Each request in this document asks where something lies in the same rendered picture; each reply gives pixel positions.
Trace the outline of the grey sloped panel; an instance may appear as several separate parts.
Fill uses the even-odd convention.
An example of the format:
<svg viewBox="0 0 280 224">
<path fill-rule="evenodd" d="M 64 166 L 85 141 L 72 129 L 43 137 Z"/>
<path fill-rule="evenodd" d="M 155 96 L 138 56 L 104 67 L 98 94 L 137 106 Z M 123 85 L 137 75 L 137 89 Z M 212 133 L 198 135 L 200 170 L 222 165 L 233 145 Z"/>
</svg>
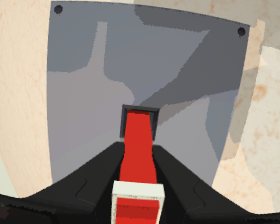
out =
<svg viewBox="0 0 280 224">
<path fill-rule="evenodd" d="M 150 112 L 152 144 L 212 187 L 251 24 L 142 4 L 51 1 L 46 106 L 52 184 L 125 141 Z"/>
</svg>

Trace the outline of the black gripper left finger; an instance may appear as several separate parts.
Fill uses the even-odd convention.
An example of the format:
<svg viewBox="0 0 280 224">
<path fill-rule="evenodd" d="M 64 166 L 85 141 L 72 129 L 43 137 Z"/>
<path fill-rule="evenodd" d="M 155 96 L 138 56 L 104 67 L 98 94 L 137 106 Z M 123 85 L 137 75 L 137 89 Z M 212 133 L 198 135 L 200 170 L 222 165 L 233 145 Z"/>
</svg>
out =
<svg viewBox="0 0 280 224">
<path fill-rule="evenodd" d="M 29 197 L 0 193 L 0 224 L 111 224 L 112 189 L 124 153 L 125 143 L 115 142 Z"/>
</svg>

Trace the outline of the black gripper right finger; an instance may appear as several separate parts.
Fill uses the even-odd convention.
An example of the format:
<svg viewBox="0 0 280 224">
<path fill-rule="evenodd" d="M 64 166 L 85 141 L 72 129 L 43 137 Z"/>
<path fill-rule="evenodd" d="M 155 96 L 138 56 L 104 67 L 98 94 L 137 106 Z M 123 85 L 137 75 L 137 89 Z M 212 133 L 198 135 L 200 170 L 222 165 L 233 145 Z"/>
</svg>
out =
<svg viewBox="0 0 280 224">
<path fill-rule="evenodd" d="M 246 211 L 155 144 L 152 163 L 156 183 L 164 184 L 165 191 L 159 224 L 280 224 L 280 212 Z"/>
</svg>

